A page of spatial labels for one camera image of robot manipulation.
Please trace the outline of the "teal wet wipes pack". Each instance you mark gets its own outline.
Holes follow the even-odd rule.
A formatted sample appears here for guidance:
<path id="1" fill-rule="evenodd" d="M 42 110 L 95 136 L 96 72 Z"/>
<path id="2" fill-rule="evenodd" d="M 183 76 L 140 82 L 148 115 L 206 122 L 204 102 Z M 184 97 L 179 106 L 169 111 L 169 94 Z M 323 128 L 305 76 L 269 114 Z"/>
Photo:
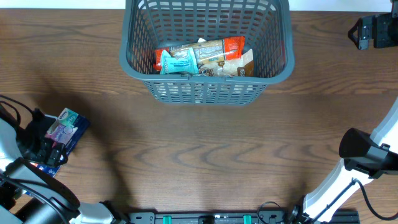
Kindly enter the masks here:
<path id="1" fill-rule="evenodd" d="M 161 58 L 161 75 L 170 73 L 189 73 L 198 74 L 198 65 L 195 53 L 192 48 L 188 48 L 181 57 L 172 57 L 166 50 L 162 51 Z"/>

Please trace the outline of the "beige snack pouch cookie print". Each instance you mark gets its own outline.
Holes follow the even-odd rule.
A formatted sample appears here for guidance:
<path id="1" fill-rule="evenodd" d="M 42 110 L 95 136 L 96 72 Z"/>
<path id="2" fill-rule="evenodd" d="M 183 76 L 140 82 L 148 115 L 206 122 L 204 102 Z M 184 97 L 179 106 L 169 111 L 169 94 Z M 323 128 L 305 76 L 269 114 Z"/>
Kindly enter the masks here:
<path id="1" fill-rule="evenodd" d="M 198 71 L 200 75 L 209 77 L 253 77 L 253 51 L 248 50 L 238 59 L 201 64 Z"/>

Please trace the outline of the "orange pasta packet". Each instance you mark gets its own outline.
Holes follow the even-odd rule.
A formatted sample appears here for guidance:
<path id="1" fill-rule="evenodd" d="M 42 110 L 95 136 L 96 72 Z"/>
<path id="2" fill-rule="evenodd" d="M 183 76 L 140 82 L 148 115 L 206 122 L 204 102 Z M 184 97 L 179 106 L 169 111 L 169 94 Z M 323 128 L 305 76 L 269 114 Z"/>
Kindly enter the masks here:
<path id="1" fill-rule="evenodd" d="M 235 36 L 202 43 L 197 42 L 155 49 L 155 64 L 153 66 L 156 70 L 161 70 L 160 58 L 163 50 L 166 50 L 172 57 L 178 58 L 188 48 L 192 48 L 198 65 L 238 59 L 243 54 L 245 40 L 246 38 L 243 36 Z"/>

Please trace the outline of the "blue Kleenex tissue multipack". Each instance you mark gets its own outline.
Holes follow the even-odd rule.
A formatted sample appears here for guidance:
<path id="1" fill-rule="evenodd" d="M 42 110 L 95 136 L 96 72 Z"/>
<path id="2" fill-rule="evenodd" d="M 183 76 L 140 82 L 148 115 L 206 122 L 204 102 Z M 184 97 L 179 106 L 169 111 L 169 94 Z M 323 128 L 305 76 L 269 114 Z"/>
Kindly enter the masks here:
<path id="1" fill-rule="evenodd" d="M 69 156 L 74 150 L 77 142 L 90 126 L 90 122 L 84 116 L 68 108 L 64 108 L 58 116 L 45 115 L 56 119 L 45 136 L 53 139 L 57 143 L 63 143 L 67 150 L 67 156 Z M 55 177 L 62 166 L 50 167 L 34 162 L 30 163 L 51 177 Z"/>

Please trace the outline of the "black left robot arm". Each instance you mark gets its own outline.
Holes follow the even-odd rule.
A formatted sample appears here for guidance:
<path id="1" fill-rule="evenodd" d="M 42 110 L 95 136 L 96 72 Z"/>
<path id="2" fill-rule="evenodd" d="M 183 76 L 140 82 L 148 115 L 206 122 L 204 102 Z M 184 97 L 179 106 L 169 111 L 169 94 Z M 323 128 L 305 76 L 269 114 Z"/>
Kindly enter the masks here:
<path id="1" fill-rule="evenodd" d="M 31 111 L 32 121 L 1 109 L 1 223 L 129 223 L 109 201 L 80 202 L 54 175 L 89 126 L 65 108 L 60 116 Z"/>

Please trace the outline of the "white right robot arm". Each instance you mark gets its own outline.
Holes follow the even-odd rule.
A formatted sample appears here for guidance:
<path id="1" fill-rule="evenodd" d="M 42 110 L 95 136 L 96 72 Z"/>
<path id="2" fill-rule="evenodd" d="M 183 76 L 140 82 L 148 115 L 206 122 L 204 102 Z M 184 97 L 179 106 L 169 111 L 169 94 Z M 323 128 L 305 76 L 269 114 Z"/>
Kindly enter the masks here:
<path id="1" fill-rule="evenodd" d="M 397 0 L 391 3 L 390 13 L 362 17 L 349 30 L 359 50 L 367 50 L 370 41 L 376 49 L 397 46 Z M 328 223 L 355 191 L 384 174 L 397 175 L 397 104 L 372 133 L 347 130 L 339 156 L 326 179 L 294 207 L 287 223 Z"/>

